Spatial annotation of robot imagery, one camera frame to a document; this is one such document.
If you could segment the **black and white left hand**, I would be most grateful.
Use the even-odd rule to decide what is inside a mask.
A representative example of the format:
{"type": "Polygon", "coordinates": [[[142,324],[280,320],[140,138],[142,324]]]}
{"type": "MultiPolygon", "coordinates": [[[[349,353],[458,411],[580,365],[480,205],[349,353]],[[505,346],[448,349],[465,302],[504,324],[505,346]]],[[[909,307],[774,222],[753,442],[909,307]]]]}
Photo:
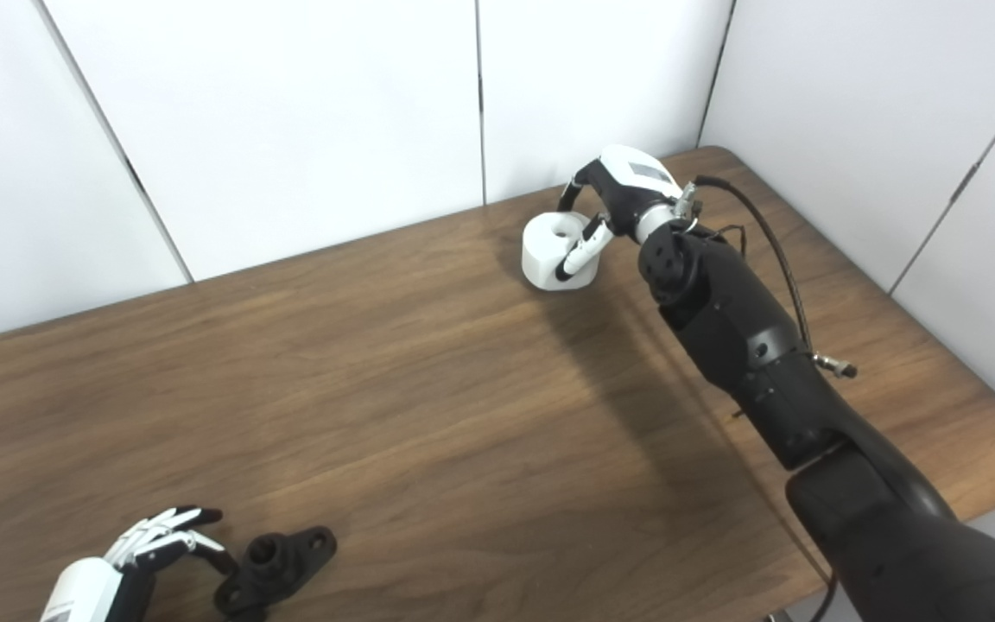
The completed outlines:
{"type": "Polygon", "coordinates": [[[159,572],[196,556],[228,578],[238,569],[224,544],[201,534],[224,512],[201,505],[176,505],[143,518],[100,556],[86,556],[60,572],[41,621],[142,621],[159,572]]]}

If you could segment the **black and white right hand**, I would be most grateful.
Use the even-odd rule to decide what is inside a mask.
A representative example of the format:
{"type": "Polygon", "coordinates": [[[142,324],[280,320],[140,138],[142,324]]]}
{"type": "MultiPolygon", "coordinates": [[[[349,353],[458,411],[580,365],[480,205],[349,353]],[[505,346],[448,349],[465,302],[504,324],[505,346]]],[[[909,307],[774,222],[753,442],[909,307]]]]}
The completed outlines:
{"type": "Polygon", "coordinates": [[[556,265],[555,276],[563,282],[587,267],[616,237],[641,244],[661,225],[694,220],[694,182],[680,186],[659,159],[635,147],[605,146],[570,177],[557,212],[572,212],[585,187],[593,188],[605,211],[585,225],[577,243],[556,265]]]}

